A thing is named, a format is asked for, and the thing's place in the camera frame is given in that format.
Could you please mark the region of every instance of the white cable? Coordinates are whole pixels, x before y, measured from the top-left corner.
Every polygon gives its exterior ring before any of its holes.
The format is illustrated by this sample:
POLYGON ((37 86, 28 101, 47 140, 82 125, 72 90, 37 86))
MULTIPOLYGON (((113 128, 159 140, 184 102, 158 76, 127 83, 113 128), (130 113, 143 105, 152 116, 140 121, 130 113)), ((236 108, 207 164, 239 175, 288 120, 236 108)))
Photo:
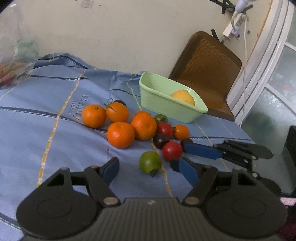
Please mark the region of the white cable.
POLYGON ((246 66, 247 66, 247 41, 246 41, 246 34, 247 34, 247 16, 245 17, 244 21, 244 75, 243 75, 243 85, 244 85, 244 105, 242 107, 242 120, 240 123, 240 127, 242 126, 242 122, 244 120, 244 109, 246 105, 246 87, 245 87, 245 76, 246 76, 246 66))
POLYGON ((234 19, 236 18, 236 16, 239 14, 238 11, 234 11, 233 15, 232 15, 232 18, 231 18, 231 26, 232 28, 235 30, 235 27, 234 27, 234 19))

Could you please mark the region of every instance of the clear plastic bag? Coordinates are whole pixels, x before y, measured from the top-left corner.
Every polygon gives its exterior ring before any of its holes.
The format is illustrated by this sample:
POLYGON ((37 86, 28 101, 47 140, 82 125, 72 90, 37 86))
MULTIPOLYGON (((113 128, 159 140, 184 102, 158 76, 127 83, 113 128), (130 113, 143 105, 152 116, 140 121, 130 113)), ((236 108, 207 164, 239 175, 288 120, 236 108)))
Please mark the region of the clear plastic bag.
POLYGON ((25 80, 38 60, 38 45, 13 1, 0 14, 0 88, 25 80))

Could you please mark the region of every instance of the brown chair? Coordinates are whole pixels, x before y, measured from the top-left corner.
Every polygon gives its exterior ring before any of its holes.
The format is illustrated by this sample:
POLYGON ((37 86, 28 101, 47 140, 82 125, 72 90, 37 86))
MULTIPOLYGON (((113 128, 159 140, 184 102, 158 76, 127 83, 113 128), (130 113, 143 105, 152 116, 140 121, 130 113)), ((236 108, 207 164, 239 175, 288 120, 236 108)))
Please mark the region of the brown chair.
POLYGON ((195 33, 175 64, 170 79, 195 90, 209 115, 234 121, 226 102, 242 62, 227 47, 205 32, 195 33))

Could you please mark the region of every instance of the light green plastic container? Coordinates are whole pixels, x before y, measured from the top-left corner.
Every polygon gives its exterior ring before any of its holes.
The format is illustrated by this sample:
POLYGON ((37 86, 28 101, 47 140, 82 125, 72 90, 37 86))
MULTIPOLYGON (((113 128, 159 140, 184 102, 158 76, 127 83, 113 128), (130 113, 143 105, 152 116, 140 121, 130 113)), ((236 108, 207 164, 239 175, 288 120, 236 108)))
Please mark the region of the light green plastic container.
POLYGON ((141 105, 148 110, 184 123, 190 123, 201 114, 207 113, 207 106, 199 95, 183 84, 154 73, 144 72, 139 85, 141 105), (178 90, 187 90, 193 97, 195 106, 170 96, 178 90))

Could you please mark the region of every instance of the wall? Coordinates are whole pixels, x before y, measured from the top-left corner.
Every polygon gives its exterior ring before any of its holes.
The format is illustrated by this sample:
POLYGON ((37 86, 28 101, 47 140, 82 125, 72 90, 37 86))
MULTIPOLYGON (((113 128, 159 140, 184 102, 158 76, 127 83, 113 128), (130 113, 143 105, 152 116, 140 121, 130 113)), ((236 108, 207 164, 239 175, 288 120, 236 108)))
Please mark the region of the wall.
MULTIPOLYGON (((271 1, 256 1, 247 12, 249 54, 271 1)), ((208 0, 94 0, 91 9, 82 8, 81 2, 22 1, 25 20, 38 36, 41 55, 68 52, 97 68, 168 76, 192 34, 211 34, 215 28, 222 39, 231 19, 208 0)), ((225 45, 244 59, 243 40, 225 45)))

